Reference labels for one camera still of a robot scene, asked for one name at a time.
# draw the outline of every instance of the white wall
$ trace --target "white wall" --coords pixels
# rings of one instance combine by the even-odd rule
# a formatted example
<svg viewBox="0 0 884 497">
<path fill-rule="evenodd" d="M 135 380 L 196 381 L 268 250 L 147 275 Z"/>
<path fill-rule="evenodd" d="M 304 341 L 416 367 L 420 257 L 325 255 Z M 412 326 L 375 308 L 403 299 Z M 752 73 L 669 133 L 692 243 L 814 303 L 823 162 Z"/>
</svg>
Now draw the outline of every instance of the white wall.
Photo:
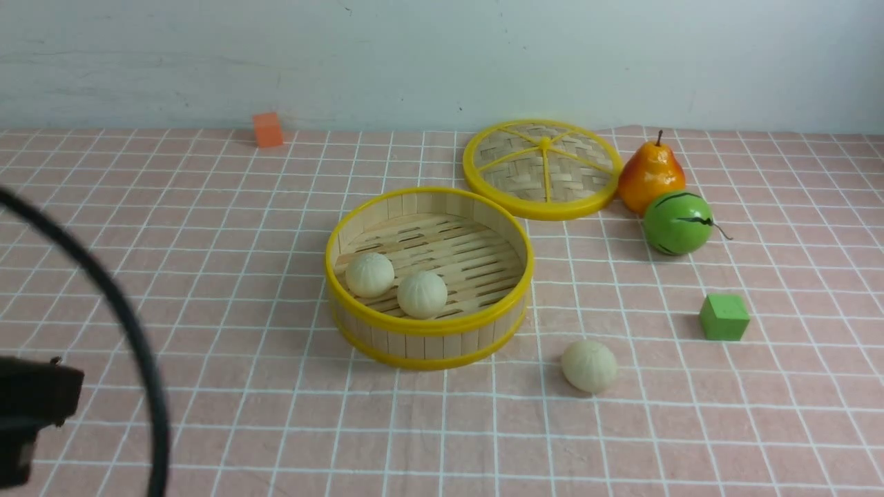
<svg viewBox="0 0 884 497">
<path fill-rule="evenodd" d="M 0 0 L 0 126 L 884 133 L 884 0 Z"/>
</svg>

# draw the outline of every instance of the woven bamboo lid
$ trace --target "woven bamboo lid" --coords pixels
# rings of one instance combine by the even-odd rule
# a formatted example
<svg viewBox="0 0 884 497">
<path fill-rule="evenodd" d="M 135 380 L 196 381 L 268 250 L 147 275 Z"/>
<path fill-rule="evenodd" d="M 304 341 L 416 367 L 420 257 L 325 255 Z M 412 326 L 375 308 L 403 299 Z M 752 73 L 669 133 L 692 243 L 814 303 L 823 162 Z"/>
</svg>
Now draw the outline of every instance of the woven bamboo lid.
<svg viewBox="0 0 884 497">
<path fill-rule="evenodd" d="M 463 153 L 464 176 L 476 193 L 514 216 L 544 221 L 604 208 L 622 168 L 617 151 L 593 132 L 543 119 L 492 126 Z"/>
</svg>

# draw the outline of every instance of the toy watermelon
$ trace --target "toy watermelon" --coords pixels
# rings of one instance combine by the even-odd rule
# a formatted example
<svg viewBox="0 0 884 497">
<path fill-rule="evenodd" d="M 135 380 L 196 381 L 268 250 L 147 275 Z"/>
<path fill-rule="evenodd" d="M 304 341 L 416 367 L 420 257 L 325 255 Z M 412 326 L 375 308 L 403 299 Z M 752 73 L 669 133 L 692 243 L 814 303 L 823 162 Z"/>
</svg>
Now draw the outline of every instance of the toy watermelon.
<svg viewBox="0 0 884 497">
<path fill-rule="evenodd" d="M 683 256 L 703 247 L 712 235 L 713 226 L 718 227 L 706 200 L 687 190 L 676 190 L 654 199 L 644 213 L 642 226 L 648 244 L 668 256 Z"/>
</svg>

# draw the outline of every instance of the bamboo steamer basket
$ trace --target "bamboo steamer basket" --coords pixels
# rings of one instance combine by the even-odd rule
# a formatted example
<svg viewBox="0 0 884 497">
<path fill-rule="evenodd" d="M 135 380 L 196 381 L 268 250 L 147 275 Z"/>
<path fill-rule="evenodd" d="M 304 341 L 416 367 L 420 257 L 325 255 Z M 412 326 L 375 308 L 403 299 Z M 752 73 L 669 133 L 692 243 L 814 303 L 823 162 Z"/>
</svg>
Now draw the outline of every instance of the bamboo steamer basket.
<svg viewBox="0 0 884 497">
<path fill-rule="evenodd" d="M 514 216 L 582 218 L 617 192 L 623 164 L 591 131 L 545 119 L 508 121 L 473 137 L 463 153 L 469 187 Z"/>
<path fill-rule="evenodd" d="M 371 299 L 347 290 L 347 264 L 387 256 L 393 288 Z M 396 301 L 399 282 L 436 272 L 448 301 L 433 319 L 413 319 Z M 519 222 L 481 195 L 416 187 L 372 199 L 344 217 L 325 250 L 331 314 L 355 348 L 381 363 L 441 370 L 493 354 L 519 329 L 529 305 L 534 253 Z"/>
</svg>

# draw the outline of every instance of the wooden block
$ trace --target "wooden block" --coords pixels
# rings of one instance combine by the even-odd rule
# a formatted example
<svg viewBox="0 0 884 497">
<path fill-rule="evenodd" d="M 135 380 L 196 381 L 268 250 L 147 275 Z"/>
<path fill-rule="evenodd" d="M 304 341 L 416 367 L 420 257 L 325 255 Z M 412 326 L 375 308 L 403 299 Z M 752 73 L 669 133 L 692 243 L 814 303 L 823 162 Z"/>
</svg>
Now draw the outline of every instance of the wooden block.
<svg viewBox="0 0 884 497">
<path fill-rule="evenodd" d="M 255 125 L 255 141 L 259 149 L 279 147 L 283 144 L 282 126 L 276 112 L 266 112 L 252 116 Z"/>
<path fill-rule="evenodd" d="M 700 324 L 707 340 L 739 341 L 750 320 L 738 294 L 709 294 L 700 310 Z"/>
</svg>

